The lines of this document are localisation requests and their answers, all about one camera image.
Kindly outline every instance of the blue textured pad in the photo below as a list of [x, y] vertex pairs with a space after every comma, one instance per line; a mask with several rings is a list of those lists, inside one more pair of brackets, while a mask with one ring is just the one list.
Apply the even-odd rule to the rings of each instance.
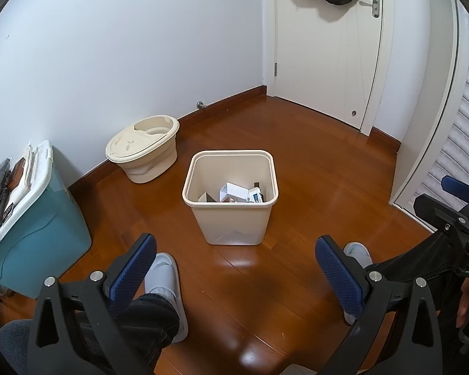
[[342, 261], [328, 243], [316, 242], [316, 260], [346, 313], [358, 318], [363, 311], [363, 292]]
[[451, 176], [445, 176], [441, 179], [441, 187], [449, 194], [454, 195], [466, 203], [469, 203], [469, 185], [457, 180]]
[[155, 258], [156, 241], [148, 235], [109, 290], [109, 311], [112, 315], [127, 309]]

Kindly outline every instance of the floor plank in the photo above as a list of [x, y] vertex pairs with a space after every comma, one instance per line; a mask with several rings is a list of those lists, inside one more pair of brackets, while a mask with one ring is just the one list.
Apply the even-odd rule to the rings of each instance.
[[[317, 371], [348, 331], [314, 258], [315, 240], [363, 242], [374, 261], [427, 232], [388, 204], [396, 154], [330, 117], [261, 96], [178, 135], [178, 160], [138, 185], [116, 170], [78, 196], [93, 246], [61, 280], [105, 269], [142, 232], [178, 262], [190, 335], [163, 351], [156, 375], [274, 375], [297, 363]], [[258, 247], [206, 243], [181, 192], [191, 157], [208, 149], [264, 149], [280, 196]], [[31, 317], [34, 302], [4, 298], [0, 322]], [[378, 352], [389, 318], [375, 343]], [[375, 361], [373, 351], [365, 366]]]

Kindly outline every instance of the silver screw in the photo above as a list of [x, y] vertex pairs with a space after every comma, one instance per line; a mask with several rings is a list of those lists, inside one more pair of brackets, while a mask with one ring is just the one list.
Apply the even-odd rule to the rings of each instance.
[[423, 277], [421, 277], [421, 278], [419, 277], [419, 278], [415, 279], [415, 283], [421, 288], [423, 288], [423, 287], [425, 288], [426, 285], [427, 285], [427, 282]]
[[43, 281], [43, 284], [50, 288], [55, 283], [55, 277], [48, 277], [46, 280]]
[[377, 272], [376, 270], [371, 271], [368, 276], [370, 277], [371, 280], [374, 282], [378, 282], [379, 280], [382, 279], [382, 275], [380, 272]]
[[103, 279], [103, 273], [100, 270], [95, 270], [90, 274], [90, 280], [93, 280], [94, 282], [101, 279]]

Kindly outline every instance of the finger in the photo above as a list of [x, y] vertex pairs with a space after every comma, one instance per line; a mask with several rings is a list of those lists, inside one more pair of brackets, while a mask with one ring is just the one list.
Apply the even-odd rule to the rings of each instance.
[[460, 328], [466, 322], [466, 314], [469, 310], [469, 278], [464, 279], [461, 287], [462, 297], [460, 298], [459, 310], [456, 314], [456, 327]]

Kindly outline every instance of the white slipper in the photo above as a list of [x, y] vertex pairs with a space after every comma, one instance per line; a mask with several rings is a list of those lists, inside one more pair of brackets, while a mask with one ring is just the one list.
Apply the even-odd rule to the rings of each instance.
[[181, 342], [188, 335], [188, 320], [186, 319], [183, 299], [180, 294], [179, 270], [174, 258], [164, 252], [156, 254], [153, 265], [151, 265], [151, 268], [149, 268], [148, 273], [144, 277], [146, 293], [152, 293], [158, 287], [169, 290], [175, 296], [175, 299], [169, 300], [169, 302], [174, 306], [179, 316], [180, 325], [179, 331], [172, 342]]
[[[349, 257], [353, 257], [356, 261], [358, 261], [362, 268], [372, 264], [370, 253], [360, 242], [350, 242], [347, 244], [344, 247], [344, 254], [348, 255]], [[356, 317], [354, 317], [352, 314], [346, 313], [345, 311], [344, 319], [349, 325], [353, 325], [356, 321]]]

